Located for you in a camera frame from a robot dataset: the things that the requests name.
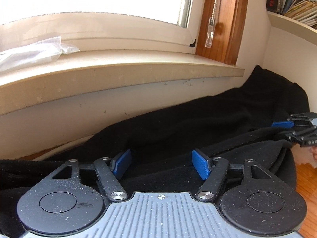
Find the black fabric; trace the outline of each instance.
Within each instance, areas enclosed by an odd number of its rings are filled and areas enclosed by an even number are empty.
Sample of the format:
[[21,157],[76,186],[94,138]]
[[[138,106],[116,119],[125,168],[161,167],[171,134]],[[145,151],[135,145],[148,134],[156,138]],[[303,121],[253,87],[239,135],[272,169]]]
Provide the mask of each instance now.
[[[0,160],[0,231],[11,238],[21,234],[15,215],[18,198],[66,160],[92,162],[127,149],[133,150],[133,163],[120,182],[130,195],[134,191],[195,193],[202,184],[191,163],[195,148],[230,163],[242,164],[253,158],[295,187],[292,145],[274,140],[284,129],[270,126],[291,113],[302,112],[309,112],[305,91],[256,66],[240,88],[113,124],[85,144],[48,161]],[[227,189],[239,180],[228,183]]]

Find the window frame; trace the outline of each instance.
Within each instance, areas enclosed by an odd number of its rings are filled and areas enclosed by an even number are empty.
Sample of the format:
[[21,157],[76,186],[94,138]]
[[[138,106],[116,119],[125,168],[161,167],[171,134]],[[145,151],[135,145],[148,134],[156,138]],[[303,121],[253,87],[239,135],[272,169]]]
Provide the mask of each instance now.
[[248,0],[222,0],[219,22],[215,27],[211,48],[205,47],[209,18],[215,0],[205,0],[196,54],[229,65],[237,62]]
[[194,54],[204,0],[191,0],[187,28],[124,14],[66,12],[40,15],[0,25],[0,50],[52,36],[91,50],[159,50]]

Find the white shelf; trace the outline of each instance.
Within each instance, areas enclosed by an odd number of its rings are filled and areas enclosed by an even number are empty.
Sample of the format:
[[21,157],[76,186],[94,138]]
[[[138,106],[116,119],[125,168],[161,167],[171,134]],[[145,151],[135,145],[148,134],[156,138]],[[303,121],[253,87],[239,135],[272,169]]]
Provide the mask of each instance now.
[[241,77],[244,69],[174,52],[107,50],[0,75],[0,115],[100,90],[174,80]]
[[302,24],[296,20],[279,15],[273,12],[267,12],[272,27],[285,30],[295,36],[317,45],[317,30]]
[[317,45],[317,30],[283,15],[273,12],[267,13],[273,27],[285,30],[307,40],[308,42],[311,42],[314,45]]

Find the plastic bag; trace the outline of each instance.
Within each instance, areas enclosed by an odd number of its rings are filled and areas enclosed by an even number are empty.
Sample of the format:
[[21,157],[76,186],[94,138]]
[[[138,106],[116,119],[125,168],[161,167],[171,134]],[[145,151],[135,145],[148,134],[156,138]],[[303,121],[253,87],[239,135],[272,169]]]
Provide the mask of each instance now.
[[0,72],[21,69],[56,61],[61,54],[78,52],[79,48],[62,44],[61,37],[52,37],[36,43],[9,49],[0,53]]

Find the shelf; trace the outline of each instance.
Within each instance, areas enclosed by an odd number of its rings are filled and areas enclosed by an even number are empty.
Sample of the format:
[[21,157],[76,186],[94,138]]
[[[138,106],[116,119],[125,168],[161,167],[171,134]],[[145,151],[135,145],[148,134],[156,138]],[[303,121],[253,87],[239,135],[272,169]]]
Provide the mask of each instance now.
[[272,27],[276,27],[317,45],[317,30],[288,17],[267,12]]
[[0,115],[100,90],[243,74],[244,69],[191,54],[139,50],[78,52],[62,55],[52,63],[0,75]]

